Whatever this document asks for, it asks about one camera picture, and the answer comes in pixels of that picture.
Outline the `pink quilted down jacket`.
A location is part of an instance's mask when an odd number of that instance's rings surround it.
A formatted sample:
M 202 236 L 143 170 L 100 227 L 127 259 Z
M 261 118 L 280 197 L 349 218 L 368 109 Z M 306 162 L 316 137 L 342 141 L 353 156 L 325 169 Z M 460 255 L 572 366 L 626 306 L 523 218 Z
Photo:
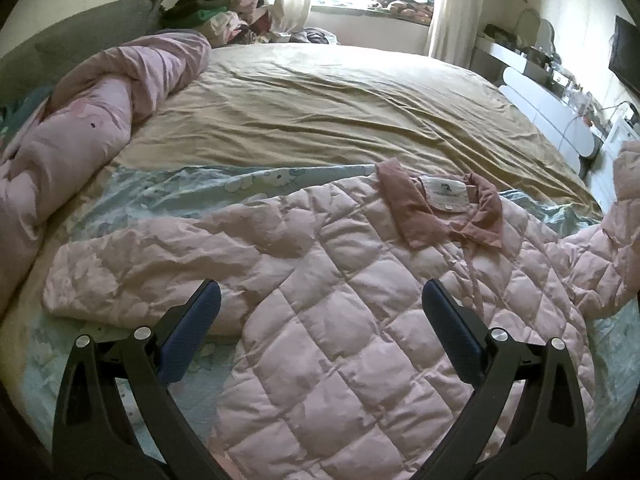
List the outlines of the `pink quilted down jacket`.
M 64 245 L 43 303 L 136 328 L 211 278 L 212 332 L 236 341 L 212 445 L 240 476 L 407 479 L 471 393 L 422 310 L 432 278 L 517 340 L 564 340 L 596 421 L 587 324 L 639 290 L 637 143 L 620 149 L 614 184 L 604 219 L 564 237 L 477 174 L 435 179 L 389 160 L 367 177 Z

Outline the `pile of mixed clothes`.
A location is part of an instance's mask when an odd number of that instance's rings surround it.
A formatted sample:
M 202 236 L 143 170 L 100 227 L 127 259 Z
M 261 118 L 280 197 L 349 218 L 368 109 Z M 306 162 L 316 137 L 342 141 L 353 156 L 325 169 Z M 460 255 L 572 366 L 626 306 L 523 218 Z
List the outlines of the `pile of mixed clothes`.
M 337 36 L 317 27 L 280 32 L 277 14 L 265 0 L 178 0 L 163 12 L 167 29 L 193 29 L 212 48 L 232 44 L 327 44 L 337 46 Z

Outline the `light blue cartoon bed sheet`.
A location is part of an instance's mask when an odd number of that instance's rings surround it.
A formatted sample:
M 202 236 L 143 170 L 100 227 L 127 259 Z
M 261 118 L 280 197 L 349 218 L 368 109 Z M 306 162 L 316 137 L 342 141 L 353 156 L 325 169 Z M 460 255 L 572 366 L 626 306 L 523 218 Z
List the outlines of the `light blue cartoon bed sheet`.
M 70 240 L 88 240 L 137 220 L 161 216 L 195 218 L 222 207 L 285 195 L 343 178 L 372 174 L 371 165 L 306 168 L 234 168 L 191 166 L 142 171 L 119 167 L 99 183 L 100 196 L 70 215 L 62 232 Z M 17 382 L 25 419 L 44 446 L 50 446 L 56 396 L 75 337 L 122 336 L 122 330 L 57 318 L 40 311 L 28 323 L 26 366 Z M 589 439 L 589 458 L 596 460 L 623 425 L 639 385 L 634 360 L 639 356 L 639 308 L 631 301 L 612 318 L 588 325 L 596 363 L 596 422 Z M 194 432 L 207 439 L 215 406 L 231 372 L 233 344 L 206 344 L 191 362 L 186 377 L 170 391 Z

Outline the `white drawer cabinet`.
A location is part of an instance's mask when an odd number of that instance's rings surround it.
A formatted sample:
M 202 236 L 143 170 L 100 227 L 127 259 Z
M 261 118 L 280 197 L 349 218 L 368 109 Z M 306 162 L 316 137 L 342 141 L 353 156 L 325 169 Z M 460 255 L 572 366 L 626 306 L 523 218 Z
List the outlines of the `white drawer cabinet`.
M 616 200 L 613 182 L 615 159 L 625 142 L 638 139 L 639 125 L 633 126 L 625 118 L 618 118 L 587 174 L 586 182 L 589 191 L 604 214 L 610 210 Z

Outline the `rolled pink duvet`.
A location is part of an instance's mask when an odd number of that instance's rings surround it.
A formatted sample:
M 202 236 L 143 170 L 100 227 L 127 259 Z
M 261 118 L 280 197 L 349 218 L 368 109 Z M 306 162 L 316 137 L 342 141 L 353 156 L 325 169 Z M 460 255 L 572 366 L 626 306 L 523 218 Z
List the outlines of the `rolled pink duvet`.
M 87 58 L 18 129 L 1 157 L 1 303 L 38 255 L 49 218 L 130 141 L 134 125 L 206 69 L 195 30 L 144 36 Z

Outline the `white desk with rounded panels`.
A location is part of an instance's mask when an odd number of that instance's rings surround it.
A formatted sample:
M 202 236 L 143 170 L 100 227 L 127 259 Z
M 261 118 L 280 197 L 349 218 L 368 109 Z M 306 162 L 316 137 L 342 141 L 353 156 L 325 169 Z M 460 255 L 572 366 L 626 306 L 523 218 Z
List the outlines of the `white desk with rounded panels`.
M 544 86 L 541 67 L 478 35 L 470 69 L 490 80 L 585 179 L 599 143 L 585 119 Z

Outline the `tan bed sheet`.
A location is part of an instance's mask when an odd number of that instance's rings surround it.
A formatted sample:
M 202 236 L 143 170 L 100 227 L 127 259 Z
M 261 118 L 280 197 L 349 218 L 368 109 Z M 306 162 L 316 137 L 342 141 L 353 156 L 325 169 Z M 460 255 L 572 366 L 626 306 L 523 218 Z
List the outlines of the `tan bed sheet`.
M 134 130 L 139 170 L 359 165 L 475 172 L 499 190 L 600 216 L 560 152 L 490 82 L 426 56 L 347 46 L 215 49 L 206 69 Z

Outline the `grey upholstered headboard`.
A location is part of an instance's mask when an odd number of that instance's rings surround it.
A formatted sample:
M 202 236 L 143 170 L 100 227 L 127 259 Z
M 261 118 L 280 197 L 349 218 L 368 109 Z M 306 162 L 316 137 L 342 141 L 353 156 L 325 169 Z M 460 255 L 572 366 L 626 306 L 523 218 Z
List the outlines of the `grey upholstered headboard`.
M 1 102 L 56 84 L 90 56 L 160 30 L 164 0 L 117 0 L 70 16 L 1 58 Z

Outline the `white curtain right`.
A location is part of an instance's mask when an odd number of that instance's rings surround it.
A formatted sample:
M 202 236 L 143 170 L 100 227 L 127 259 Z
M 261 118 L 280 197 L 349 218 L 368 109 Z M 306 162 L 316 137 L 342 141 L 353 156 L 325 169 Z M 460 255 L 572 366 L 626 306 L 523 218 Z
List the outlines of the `white curtain right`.
M 484 0 L 435 0 L 425 54 L 460 67 L 471 62 Z

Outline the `clutter on window sill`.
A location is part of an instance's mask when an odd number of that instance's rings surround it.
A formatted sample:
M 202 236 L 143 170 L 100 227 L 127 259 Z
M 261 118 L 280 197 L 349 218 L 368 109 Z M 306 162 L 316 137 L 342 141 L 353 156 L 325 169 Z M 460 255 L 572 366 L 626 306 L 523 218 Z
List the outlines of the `clutter on window sill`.
M 371 0 L 369 8 L 417 21 L 429 21 L 434 13 L 434 6 L 430 2 L 416 0 Z

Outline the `black wall television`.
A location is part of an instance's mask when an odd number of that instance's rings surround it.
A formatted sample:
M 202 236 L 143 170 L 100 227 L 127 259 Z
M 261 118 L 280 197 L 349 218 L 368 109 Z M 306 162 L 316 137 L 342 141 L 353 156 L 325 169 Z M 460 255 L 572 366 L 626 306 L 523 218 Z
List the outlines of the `black wall television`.
M 636 25 L 621 16 L 615 19 L 608 69 L 636 96 L 640 93 L 640 34 Z

